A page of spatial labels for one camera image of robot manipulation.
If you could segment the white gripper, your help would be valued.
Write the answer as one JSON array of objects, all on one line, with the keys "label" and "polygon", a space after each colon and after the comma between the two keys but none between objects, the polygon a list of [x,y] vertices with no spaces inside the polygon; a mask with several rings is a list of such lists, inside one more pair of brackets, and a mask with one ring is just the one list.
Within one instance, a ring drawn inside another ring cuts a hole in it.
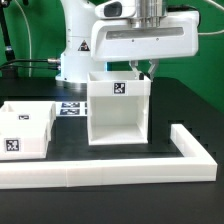
[{"label": "white gripper", "polygon": [[96,61],[130,61],[135,78],[144,79],[138,62],[149,61],[150,80],[159,66],[158,59],[194,56],[198,51],[199,13],[171,12],[159,27],[135,29],[128,19],[98,20],[92,28],[91,56]]}]

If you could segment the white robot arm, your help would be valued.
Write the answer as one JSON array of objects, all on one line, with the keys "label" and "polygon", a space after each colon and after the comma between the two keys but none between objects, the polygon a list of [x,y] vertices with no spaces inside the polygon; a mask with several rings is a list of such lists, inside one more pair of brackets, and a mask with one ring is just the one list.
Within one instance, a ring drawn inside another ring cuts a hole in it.
[{"label": "white robot arm", "polygon": [[81,88],[87,74],[108,62],[140,60],[150,73],[165,58],[189,57],[198,51],[200,14],[167,0],[60,0],[66,24],[66,47],[60,56],[60,86]]}]

